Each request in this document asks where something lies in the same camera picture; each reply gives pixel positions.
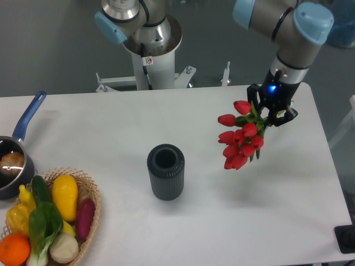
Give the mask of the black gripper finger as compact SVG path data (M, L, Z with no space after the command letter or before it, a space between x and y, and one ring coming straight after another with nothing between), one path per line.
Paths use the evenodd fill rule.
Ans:
M258 100L258 92L259 92L260 86L257 84L251 84L247 88L247 100L250 103L253 103L255 110L257 111L258 114L261 113L261 109L259 106L259 100Z
M290 121L292 121L297 115L298 112L294 109L291 108L290 106L284 110L284 113L282 116L277 116L278 111L271 110L268 113L268 125L269 126L275 126L279 127L283 124L286 124Z

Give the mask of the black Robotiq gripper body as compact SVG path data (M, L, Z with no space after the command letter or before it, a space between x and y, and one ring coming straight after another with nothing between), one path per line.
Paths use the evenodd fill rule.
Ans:
M269 111L284 111L289 106L291 100L298 89L300 83L288 84L281 81L282 71L278 70L272 74L269 70L259 91L260 107L265 107Z

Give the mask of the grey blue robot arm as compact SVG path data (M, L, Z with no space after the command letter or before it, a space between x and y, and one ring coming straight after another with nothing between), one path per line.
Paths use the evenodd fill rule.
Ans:
M327 40L332 12L305 1L236 1L232 15L239 25L278 45L262 85L247 88L248 101L258 114L268 110L264 128L290 122L298 115L291 100Z

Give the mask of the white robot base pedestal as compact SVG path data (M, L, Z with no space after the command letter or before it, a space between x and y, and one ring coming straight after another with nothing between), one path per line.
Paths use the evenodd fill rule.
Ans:
M131 54L137 90L190 87L196 72L175 71L175 51L182 41L179 22L166 12L165 1L102 1L94 16L102 34Z

